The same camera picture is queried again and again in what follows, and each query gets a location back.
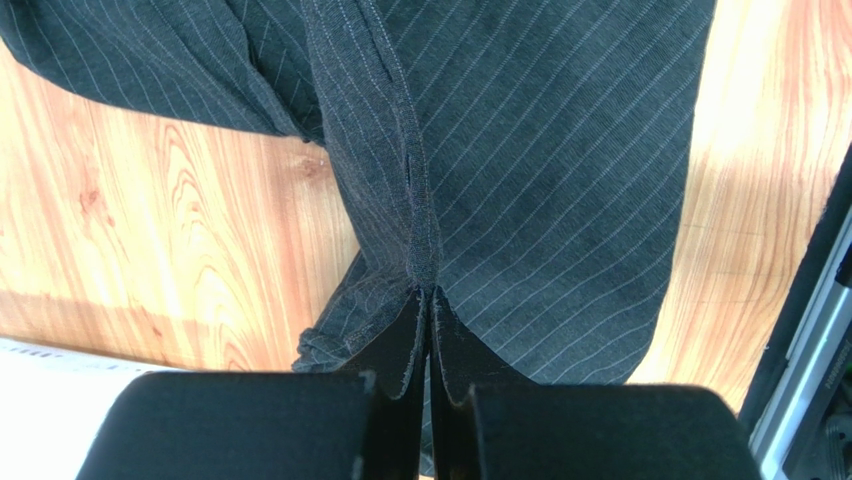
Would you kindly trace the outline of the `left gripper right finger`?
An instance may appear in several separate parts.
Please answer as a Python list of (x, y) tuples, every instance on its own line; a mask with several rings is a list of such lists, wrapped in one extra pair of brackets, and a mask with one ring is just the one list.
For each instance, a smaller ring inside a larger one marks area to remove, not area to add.
[(431, 421), (439, 479), (756, 479), (747, 437), (714, 392), (684, 385), (540, 385), (436, 289)]

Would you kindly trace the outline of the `dark pinstriped long sleeve shirt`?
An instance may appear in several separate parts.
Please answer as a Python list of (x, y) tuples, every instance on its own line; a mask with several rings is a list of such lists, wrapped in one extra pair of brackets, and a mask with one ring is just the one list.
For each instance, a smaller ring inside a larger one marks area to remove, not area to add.
[(326, 149), (359, 250), (294, 369), (411, 296), (520, 374), (620, 384), (668, 289), (711, 1), (5, 1), (84, 98)]

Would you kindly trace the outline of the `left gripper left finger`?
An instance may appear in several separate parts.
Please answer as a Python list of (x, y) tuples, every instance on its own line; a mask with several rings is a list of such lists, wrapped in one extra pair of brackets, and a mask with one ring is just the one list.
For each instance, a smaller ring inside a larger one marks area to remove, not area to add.
[(426, 300), (330, 373), (148, 373), (117, 397), (82, 479), (414, 479)]

